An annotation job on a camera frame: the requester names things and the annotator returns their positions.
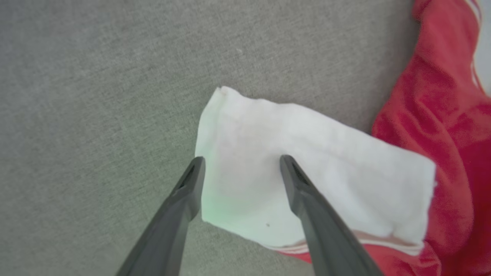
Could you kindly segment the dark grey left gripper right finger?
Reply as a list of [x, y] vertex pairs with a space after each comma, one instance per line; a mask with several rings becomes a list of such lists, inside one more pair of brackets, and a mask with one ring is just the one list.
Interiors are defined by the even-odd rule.
[[381, 276], [378, 265], [296, 160], [280, 157], [291, 211], [300, 219], [317, 276]]

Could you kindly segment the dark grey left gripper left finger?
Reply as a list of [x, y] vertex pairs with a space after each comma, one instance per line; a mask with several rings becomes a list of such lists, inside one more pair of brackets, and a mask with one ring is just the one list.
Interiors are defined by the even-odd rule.
[[118, 276], [178, 276], [189, 223], [201, 209], [206, 163], [191, 160], [117, 272]]

